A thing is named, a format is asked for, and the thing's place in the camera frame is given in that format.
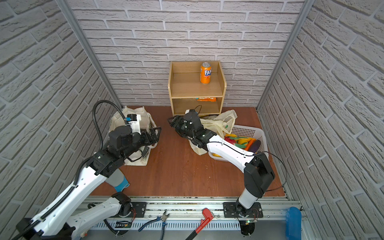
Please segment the cream plastic grocery bag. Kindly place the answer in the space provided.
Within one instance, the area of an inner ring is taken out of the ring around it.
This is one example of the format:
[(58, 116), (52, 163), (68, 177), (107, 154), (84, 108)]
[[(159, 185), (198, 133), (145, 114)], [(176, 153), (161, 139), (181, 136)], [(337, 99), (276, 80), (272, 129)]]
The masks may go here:
[(200, 118), (201, 124), (204, 128), (209, 129), (224, 138), (226, 134), (232, 133), (232, 128), (237, 119), (235, 110), (226, 111), (220, 115), (212, 115)]

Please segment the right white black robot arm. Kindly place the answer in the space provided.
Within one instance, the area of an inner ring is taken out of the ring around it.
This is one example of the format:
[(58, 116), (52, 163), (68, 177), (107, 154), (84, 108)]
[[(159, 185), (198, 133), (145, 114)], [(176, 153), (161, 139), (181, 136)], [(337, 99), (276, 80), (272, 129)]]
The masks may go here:
[(232, 163), (244, 174), (244, 185), (235, 204), (235, 214), (248, 217), (252, 214), (254, 203), (262, 198), (275, 179), (268, 156), (265, 153), (252, 153), (242, 150), (205, 128), (198, 113), (191, 109), (185, 115), (168, 118), (172, 128), (182, 137), (200, 149), (218, 154)]

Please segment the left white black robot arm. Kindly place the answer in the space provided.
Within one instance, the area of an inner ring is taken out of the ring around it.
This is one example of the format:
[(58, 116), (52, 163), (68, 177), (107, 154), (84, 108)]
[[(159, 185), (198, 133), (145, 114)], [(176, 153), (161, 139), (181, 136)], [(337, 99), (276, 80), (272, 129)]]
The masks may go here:
[(158, 143), (161, 131), (155, 127), (148, 132), (134, 133), (126, 125), (110, 132), (109, 145), (80, 163), (74, 181), (48, 207), (33, 218), (22, 219), (16, 225), (19, 233), (14, 239), (73, 240), (109, 217), (134, 214), (131, 199), (122, 192), (76, 216), (73, 213), (131, 154), (143, 146)]

